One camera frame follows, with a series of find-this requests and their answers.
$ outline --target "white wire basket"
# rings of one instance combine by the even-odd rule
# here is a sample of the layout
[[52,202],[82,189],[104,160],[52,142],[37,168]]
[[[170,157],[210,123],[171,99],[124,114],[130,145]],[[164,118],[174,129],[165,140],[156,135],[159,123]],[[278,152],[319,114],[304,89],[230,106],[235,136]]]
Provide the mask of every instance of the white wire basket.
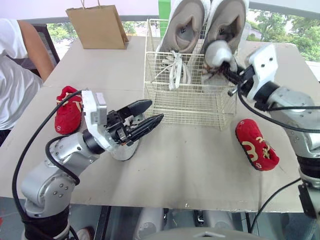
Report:
[[217,81],[210,85],[202,84],[204,55],[199,54],[204,41],[204,29],[190,54],[181,54],[191,76],[191,83],[180,83],[170,90],[170,71],[164,70],[161,61],[171,60],[171,52],[156,52],[164,34],[168,20],[148,19],[144,63],[144,97],[153,104],[146,116],[164,114],[162,123],[192,124],[226,128],[236,114],[237,97],[228,96],[233,85],[228,81]]

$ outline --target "green panel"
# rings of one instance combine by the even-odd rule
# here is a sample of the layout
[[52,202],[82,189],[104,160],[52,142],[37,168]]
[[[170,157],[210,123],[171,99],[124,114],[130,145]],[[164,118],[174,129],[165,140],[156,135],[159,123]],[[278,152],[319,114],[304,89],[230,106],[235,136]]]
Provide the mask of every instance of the green panel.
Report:
[[[169,19],[171,11],[171,0],[159,0],[159,19]],[[160,23],[160,36],[165,35],[167,23]]]

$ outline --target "brown paper bag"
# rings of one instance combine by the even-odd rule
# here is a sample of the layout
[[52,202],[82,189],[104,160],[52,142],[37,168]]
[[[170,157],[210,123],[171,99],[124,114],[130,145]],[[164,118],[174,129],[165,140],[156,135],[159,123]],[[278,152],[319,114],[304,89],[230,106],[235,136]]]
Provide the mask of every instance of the brown paper bag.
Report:
[[84,49],[125,49],[129,40],[120,21],[116,6],[69,8],[69,17]]

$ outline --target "red plush toy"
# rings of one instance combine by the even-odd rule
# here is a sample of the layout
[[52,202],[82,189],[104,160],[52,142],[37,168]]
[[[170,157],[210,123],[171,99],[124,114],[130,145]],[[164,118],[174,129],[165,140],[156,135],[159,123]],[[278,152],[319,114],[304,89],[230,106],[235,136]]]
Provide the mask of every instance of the red plush toy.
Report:
[[235,128],[235,135],[241,144],[251,165],[259,171],[274,169],[279,162],[279,157],[264,140],[262,133],[255,121],[243,119]]
[[[73,94],[77,89],[71,86],[65,86],[60,96],[56,97],[56,103],[59,104],[66,96]],[[75,95],[66,101],[56,112],[54,119],[54,128],[58,134],[67,135],[78,130],[81,124],[82,96]]]

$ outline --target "white table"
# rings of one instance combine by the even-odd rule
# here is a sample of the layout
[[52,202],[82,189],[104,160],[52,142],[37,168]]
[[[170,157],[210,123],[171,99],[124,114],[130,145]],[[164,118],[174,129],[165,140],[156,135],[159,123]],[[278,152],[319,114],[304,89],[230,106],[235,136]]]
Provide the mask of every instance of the white table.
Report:
[[[263,43],[247,42],[240,59]],[[292,44],[275,44],[276,82],[308,93],[319,102],[319,83]],[[76,40],[32,100],[0,148],[0,196],[12,197],[11,180],[18,158],[32,133],[56,104],[66,85],[102,92],[109,110],[143,98],[145,39],[132,37],[126,50],[83,49]],[[235,138],[244,118],[257,121],[264,138],[280,157],[278,166],[260,172],[250,165]],[[18,185],[45,157],[45,144],[58,134],[51,121],[27,153]],[[71,202],[87,205],[257,211],[278,188],[299,177],[298,162],[285,131],[256,117],[240,102],[229,128],[159,125],[145,136],[135,156],[116,161],[106,152],[80,176]],[[302,212],[297,184],[272,202],[269,212]]]

